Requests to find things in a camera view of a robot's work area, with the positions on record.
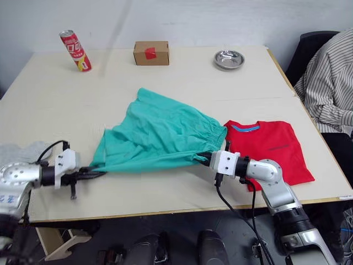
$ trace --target can lid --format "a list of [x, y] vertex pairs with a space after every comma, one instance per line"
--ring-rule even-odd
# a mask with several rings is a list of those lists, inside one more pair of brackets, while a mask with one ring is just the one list
[[73, 30], [71, 30], [71, 29], [64, 30], [59, 33], [60, 37], [70, 37], [71, 35], [73, 35]]

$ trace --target white table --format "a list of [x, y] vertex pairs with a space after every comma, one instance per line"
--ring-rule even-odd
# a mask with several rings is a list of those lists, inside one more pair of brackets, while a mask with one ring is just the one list
[[[136, 66], [132, 50], [91, 51], [93, 70], [79, 73], [66, 53], [35, 54], [0, 101], [0, 143], [21, 146], [65, 139], [88, 165], [105, 128], [122, 122], [140, 87], [190, 104], [225, 123], [284, 120], [292, 124], [316, 181], [294, 186], [301, 201], [322, 202], [353, 195], [340, 168], [299, 99], [262, 46], [233, 47], [245, 65], [219, 71], [220, 48], [171, 48], [170, 66]], [[214, 173], [199, 165], [149, 174], [107, 174], [69, 187], [34, 190], [31, 221], [225, 209], [212, 184]], [[222, 191], [232, 205], [249, 205], [251, 194], [237, 181]], [[258, 194], [256, 204], [264, 202]]]

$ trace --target metal bowl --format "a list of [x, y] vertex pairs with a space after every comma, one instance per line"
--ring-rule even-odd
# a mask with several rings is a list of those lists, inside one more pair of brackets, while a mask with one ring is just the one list
[[215, 54], [214, 62], [220, 68], [232, 70], [241, 67], [245, 58], [237, 51], [223, 50]]

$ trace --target wire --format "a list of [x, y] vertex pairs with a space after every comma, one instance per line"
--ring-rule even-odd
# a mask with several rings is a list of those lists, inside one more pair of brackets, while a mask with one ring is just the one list
[[39, 163], [41, 161], [41, 159], [43, 158], [43, 156], [51, 149], [53, 148], [54, 146], [56, 146], [57, 144], [60, 144], [60, 143], [63, 143], [63, 150], [67, 149], [67, 148], [70, 148], [70, 145], [68, 143], [68, 141], [64, 141], [64, 140], [60, 140], [60, 141], [56, 141], [54, 142], [53, 144], [51, 144], [50, 146], [48, 146], [41, 154], [40, 156], [38, 157], [37, 159], [37, 163]]
[[344, 265], [352, 264], [353, 259], [353, 211], [352, 208], [344, 211], [345, 215], [345, 227], [341, 228], [341, 231], [347, 232], [347, 240], [343, 243], [344, 258], [346, 259]]
[[[228, 208], [231, 210], [231, 212], [234, 213], [234, 214], [237, 216], [237, 218], [242, 219], [242, 220], [254, 231], [254, 233], [255, 233], [255, 235], [256, 235], [256, 237], [257, 237], [259, 243], [260, 243], [260, 246], [261, 246], [261, 248], [262, 248], [263, 251], [264, 251], [264, 254], [265, 254], [265, 256], [266, 256], [266, 259], [267, 259], [268, 264], [269, 264], [269, 265], [275, 265], [275, 262], [274, 262], [274, 260], [273, 260], [273, 258], [272, 258], [272, 256], [271, 256], [270, 251], [268, 250], [267, 246], [264, 244], [264, 241], [262, 240], [262, 238], [260, 237], [260, 235], [259, 235], [259, 233], [258, 233], [258, 231], [257, 231], [257, 229], [256, 229], [256, 225], [255, 225], [255, 226], [251, 225], [251, 223], [249, 223], [249, 221], [248, 221], [245, 217], [241, 216], [241, 214], [240, 214], [239, 212], [237, 212], [236, 210], [234, 210], [234, 208], [229, 204], [229, 202], [223, 197], [223, 195], [222, 195], [222, 193], [221, 193], [221, 191], [220, 191], [219, 185], [216, 185], [216, 190], [217, 190], [218, 196], [219, 196], [219, 197], [221, 198], [221, 200], [228, 206]], [[253, 224], [255, 224], [255, 196], [256, 196], [256, 189], [255, 189], [255, 187], [253, 187], [253, 203], [252, 203], [252, 212], [253, 212], [253, 214], [252, 214], [252, 219], [253, 219]]]

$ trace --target black cable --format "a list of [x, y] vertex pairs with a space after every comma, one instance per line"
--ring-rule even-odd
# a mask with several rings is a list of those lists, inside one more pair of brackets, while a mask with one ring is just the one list
[[62, 149], [63, 150], [66, 150], [68, 148], [70, 148], [70, 144], [68, 143], [68, 141], [64, 141], [64, 140], [60, 140], [60, 141], [56, 141], [54, 142], [53, 144], [51, 144], [50, 146], [48, 146], [41, 154], [40, 156], [38, 157], [37, 159], [37, 163], [39, 163], [41, 161], [41, 159], [43, 158], [43, 156], [51, 149], [53, 148], [54, 146], [56, 146], [57, 144], [60, 144], [60, 143], [63, 143], [63, 146], [62, 146]]
[[[253, 227], [254, 227], [254, 230], [257, 232], [258, 229], [256, 228], [256, 222], [255, 222], [255, 198], [256, 198], [256, 188], [255, 188], [254, 183], [252, 183], [251, 181], [246, 180], [245, 182], [246, 182], [246, 184], [250, 184], [250, 186], [251, 186], [252, 189], [253, 189], [252, 220], [253, 220]], [[261, 243], [262, 243], [262, 242], [261, 242], [261, 238], [260, 238], [260, 239], [258, 238], [258, 240], [259, 240], [260, 246], [263, 248], [263, 246], [262, 246], [262, 244], [261, 244]], [[271, 256], [271, 253], [270, 253], [269, 250], [268, 250], [268, 248], [266, 247], [265, 244], [264, 244], [264, 246], [265, 246], [265, 249], [266, 249], [266, 250], [265, 250], [264, 248], [263, 248], [263, 250], [264, 250], [264, 253], [265, 253], [265, 256], [266, 256], [267, 261], [268, 261], [268, 258], [269, 258], [269, 259], [271, 260], [272, 264], [275, 264], [275, 263], [274, 263], [274, 260], [273, 260], [273, 258], [272, 258], [272, 256]], [[260, 255], [260, 263], [261, 263], [261, 264], [264, 264], [262, 255]]]
[[[251, 225], [251, 223], [249, 223], [249, 221], [245, 217], [241, 216], [239, 212], [234, 210], [234, 208], [229, 204], [229, 202], [223, 197], [223, 195], [220, 191], [220, 187], [218, 185], [216, 186], [216, 190], [217, 190], [218, 196], [228, 206], [228, 208], [232, 211], [232, 213], [234, 213], [238, 218], [242, 219], [254, 231], [257, 239], [259, 240], [260, 246], [265, 253], [265, 256], [266, 256], [266, 259], [267, 259], [269, 265], [275, 265], [275, 262], [271, 256], [271, 253], [269, 252], [267, 246], [264, 244], [264, 241], [262, 240], [262, 238], [260, 237], [260, 235], [256, 229], [256, 225], [255, 225], [255, 227], [253, 227]], [[252, 207], [252, 209], [253, 209], [253, 223], [255, 223], [255, 214], [254, 214], [255, 213], [255, 196], [256, 196], [256, 190], [254, 188], [253, 189], [253, 207]]]

